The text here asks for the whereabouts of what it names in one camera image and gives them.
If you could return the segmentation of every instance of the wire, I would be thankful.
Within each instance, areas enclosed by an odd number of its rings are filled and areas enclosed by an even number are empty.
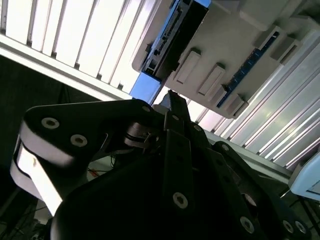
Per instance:
[[[22,215],[22,217],[23,217],[23,216],[25,216],[25,215],[28,215],[28,214],[35,213],[36,211],[39,211],[39,210],[41,210],[41,209],[45,209],[45,208],[47,208],[47,206],[40,207],[40,208],[38,208],[38,209],[35,209],[35,210],[32,210],[32,211],[29,211],[29,212],[27,212],[27,213],[23,214],[23,215]]]
[[[21,223],[20,227],[17,227],[17,228],[21,230],[27,220],[28,220],[28,215],[25,216],[25,219],[24,219],[23,222]],[[15,233],[12,235],[12,237],[10,238],[10,240],[14,239],[14,237],[17,235],[17,233],[18,233],[18,231],[15,231]]]
[[[4,221],[0,221],[0,225],[4,225],[5,227],[7,227],[7,223]],[[21,231],[19,228],[14,227],[14,230],[19,231],[20,234],[24,235],[25,233],[23,231]]]

